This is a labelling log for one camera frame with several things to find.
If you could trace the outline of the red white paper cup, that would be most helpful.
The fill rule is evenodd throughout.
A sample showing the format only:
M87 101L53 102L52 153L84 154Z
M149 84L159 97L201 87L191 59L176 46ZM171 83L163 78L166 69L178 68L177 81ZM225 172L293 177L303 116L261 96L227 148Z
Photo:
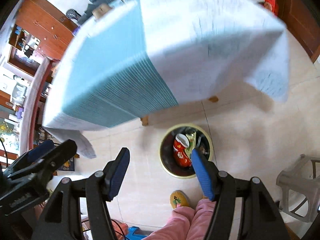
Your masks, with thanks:
M178 133L173 143L174 159L178 166L182 168L191 167L191 160L185 152L188 147L189 141L187 137L182 133Z

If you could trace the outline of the yellow round trash bin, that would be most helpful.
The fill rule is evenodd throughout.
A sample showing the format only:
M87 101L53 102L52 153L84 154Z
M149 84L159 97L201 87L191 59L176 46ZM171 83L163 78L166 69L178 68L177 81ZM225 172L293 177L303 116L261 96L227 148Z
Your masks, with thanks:
M162 167L175 178L196 177L191 163L191 153L194 149L199 150L206 159L213 159L213 143L204 129L194 124L179 124L171 127L159 147Z

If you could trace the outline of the long wooden counter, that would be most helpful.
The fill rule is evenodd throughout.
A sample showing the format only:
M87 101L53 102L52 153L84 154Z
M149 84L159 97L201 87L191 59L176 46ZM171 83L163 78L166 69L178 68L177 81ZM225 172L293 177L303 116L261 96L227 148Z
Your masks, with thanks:
M59 60L50 60L45 58L38 67L34 78L27 90L27 97L24 102L22 121L19 131L19 150L20 155L33 149L34 130L36 124L36 115L40 96L47 78L50 77L53 64Z

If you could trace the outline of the grey plastic stool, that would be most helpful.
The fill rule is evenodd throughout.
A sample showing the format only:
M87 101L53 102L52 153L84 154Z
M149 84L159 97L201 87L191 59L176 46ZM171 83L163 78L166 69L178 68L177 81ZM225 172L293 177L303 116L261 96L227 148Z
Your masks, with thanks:
M300 155L280 172L276 185L282 191L280 211L306 223L315 220L319 211L319 157Z

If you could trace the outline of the pink trouser legs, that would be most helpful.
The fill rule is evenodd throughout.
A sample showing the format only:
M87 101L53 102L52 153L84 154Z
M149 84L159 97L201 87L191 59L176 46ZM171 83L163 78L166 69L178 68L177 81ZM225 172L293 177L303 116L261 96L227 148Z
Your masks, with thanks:
M198 202L195 209L187 206L177 207L173 209L165 226L151 233L145 239L202 240L209 228L215 206L216 202L204 198Z

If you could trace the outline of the left yellow slipper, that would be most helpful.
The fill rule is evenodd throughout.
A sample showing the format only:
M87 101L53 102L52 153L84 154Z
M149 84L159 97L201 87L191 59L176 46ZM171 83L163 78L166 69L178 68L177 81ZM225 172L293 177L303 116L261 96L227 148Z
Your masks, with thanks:
M174 191L170 195L170 205L173 209L181 206L190 207L188 197L180 190Z

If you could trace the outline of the yellow green snack bag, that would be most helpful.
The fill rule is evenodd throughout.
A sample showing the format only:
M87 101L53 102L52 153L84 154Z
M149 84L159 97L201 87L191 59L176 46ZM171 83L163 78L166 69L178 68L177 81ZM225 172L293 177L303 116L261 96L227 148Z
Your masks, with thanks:
M189 141L189 147L185 149L187 154L191 154L192 150L196 147L196 131L193 133L186 134Z

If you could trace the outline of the wooden cabinet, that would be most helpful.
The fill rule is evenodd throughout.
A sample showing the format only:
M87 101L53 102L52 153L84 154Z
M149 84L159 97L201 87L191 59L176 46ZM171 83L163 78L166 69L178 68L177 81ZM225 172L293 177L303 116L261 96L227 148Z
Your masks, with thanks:
M24 0L15 26L39 39L36 49L43 57L60 60L73 39L77 25L47 0Z

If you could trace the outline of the brown paper pulp tray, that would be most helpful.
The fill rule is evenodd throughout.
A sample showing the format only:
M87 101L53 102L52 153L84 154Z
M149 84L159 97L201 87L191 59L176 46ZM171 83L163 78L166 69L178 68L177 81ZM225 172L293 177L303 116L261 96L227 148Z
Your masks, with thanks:
M93 11L92 14L94 16L94 18L96 20L101 19L104 15L106 15L107 13L109 13L109 11L111 11L113 8L111 6L109 6L106 3L102 3L101 5L99 5L98 7L96 7Z

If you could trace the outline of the patterned white teal tablecloth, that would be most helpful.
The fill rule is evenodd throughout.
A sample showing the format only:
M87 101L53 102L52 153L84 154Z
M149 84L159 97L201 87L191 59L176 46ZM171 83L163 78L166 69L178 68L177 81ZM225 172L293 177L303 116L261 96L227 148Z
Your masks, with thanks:
M251 0L116 0L69 44L42 125L94 158L83 131L207 100L238 80L286 101L289 75L286 25Z

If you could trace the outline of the wooden door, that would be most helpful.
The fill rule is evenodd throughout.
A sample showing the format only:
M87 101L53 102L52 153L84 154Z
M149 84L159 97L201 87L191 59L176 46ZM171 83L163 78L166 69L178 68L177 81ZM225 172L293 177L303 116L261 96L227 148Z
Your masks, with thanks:
M276 0L278 17L304 48L311 62L319 57L319 25L302 0Z

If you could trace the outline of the red gift box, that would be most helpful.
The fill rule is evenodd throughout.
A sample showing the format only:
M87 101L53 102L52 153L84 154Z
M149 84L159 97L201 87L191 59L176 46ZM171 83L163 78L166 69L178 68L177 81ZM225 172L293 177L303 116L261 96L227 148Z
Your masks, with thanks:
M264 0L264 7L276 16L278 15L278 5L276 0Z

